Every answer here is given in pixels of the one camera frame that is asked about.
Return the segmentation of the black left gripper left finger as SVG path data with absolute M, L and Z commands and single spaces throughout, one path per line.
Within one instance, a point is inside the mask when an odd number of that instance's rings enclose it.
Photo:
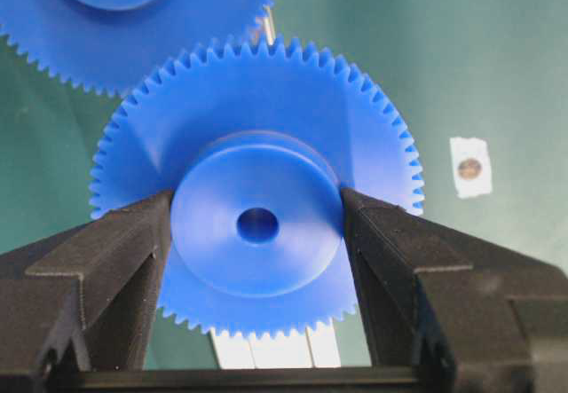
M 170 251 L 169 191 L 1 257 L 1 389 L 139 370 Z

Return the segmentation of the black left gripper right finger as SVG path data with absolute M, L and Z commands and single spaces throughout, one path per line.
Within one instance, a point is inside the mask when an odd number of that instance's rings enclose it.
M 372 362 L 451 392 L 564 392 L 567 278 L 351 188 L 344 239 Z

